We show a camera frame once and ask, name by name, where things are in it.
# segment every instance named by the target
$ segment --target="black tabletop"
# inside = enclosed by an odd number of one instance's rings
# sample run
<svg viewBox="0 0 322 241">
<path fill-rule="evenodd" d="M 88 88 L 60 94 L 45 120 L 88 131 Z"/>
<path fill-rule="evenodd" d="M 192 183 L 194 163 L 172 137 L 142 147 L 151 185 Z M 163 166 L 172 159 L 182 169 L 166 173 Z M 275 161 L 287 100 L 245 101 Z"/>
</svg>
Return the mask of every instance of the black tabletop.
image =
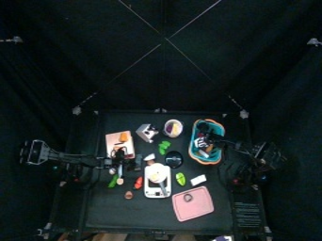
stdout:
<svg viewBox="0 0 322 241">
<path fill-rule="evenodd" d="M 183 123 L 183 133 L 179 137 L 171 138 L 162 133 L 162 127 L 168 120 L 179 120 Z M 234 162 L 239 158 L 239 154 L 229 154 L 223 157 L 219 165 L 204 166 L 199 164 L 188 156 L 188 143 L 191 138 L 192 124 L 196 120 L 212 119 L 226 128 L 226 137 L 231 140 L 250 142 L 247 132 L 247 121 L 239 117 L 239 114 L 203 114 L 203 113 L 148 113 L 148 112 L 100 112 L 98 114 L 96 127 L 82 123 L 74 130 L 72 136 L 79 138 L 82 131 L 98 132 L 96 139 L 94 134 L 88 133 L 90 140 L 75 145 L 75 137 L 71 137 L 70 151 L 76 151 L 82 146 L 92 149 L 98 156 L 107 155 L 106 134 L 131 131 L 135 153 L 156 155 L 156 162 L 164 164 L 164 156 L 159 153 L 159 144 L 167 140 L 171 146 L 167 151 L 178 151 L 183 155 L 183 165 L 178 169 L 171 169 L 172 195 L 188 190 L 192 187 L 188 182 L 196 176 L 204 174 L 206 182 L 198 186 L 206 186 L 214 204 L 214 212 L 179 222 L 172 199 L 148 199 L 144 197 L 143 188 L 132 190 L 134 183 L 139 176 L 143 176 L 143 168 L 140 171 L 124 171 L 124 184 L 108 188 L 112 179 L 107 169 L 95 169 L 92 176 L 92 187 L 90 188 L 90 196 L 86 203 L 84 229 L 103 231 L 156 231 L 190 233 L 230 233 L 233 229 L 231 207 L 229 200 L 229 191 L 226 189 L 226 180 L 221 177 L 221 167 L 227 162 Z M 150 123 L 160 129 L 154 136 L 154 142 L 147 143 L 136 134 L 138 128 Z M 180 186 L 175 181 L 175 174 L 182 172 L 186 177 L 186 185 Z M 124 199 L 126 191 L 134 191 L 134 199 Z"/>
</svg>

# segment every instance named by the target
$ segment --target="black curtain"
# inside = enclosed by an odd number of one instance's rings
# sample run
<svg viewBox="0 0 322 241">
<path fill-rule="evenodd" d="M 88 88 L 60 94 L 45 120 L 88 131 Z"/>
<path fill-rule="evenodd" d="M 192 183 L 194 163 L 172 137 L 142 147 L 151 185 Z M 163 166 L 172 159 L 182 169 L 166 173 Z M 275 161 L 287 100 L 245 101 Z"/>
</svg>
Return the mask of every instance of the black curtain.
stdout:
<svg viewBox="0 0 322 241">
<path fill-rule="evenodd" d="M 39 138 L 63 151 L 80 104 L 245 108 L 254 142 L 274 141 L 289 158 L 265 189 L 269 226 L 278 240 L 322 239 L 322 46 L 307 45 L 321 36 L 321 1 L 0 4 L 0 39 L 24 40 L 0 42 L 0 235 L 32 237 L 48 221 L 52 167 L 19 166 L 19 144 Z"/>
<path fill-rule="evenodd" d="M 270 227 L 281 240 L 322 238 L 321 59 L 322 48 L 313 47 L 253 112 L 254 139 L 273 140 L 289 158 L 265 189 Z"/>
<path fill-rule="evenodd" d="M 1 30 L 1 37 L 11 35 L 3 25 Z M 11 42 L 0 44 L 0 89 L 0 239 L 33 240 L 49 220 L 53 172 L 48 165 L 19 165 L 20 145 L 44 139 L 63 150 L 72 109 L 24 49 Z"/>
</svg>

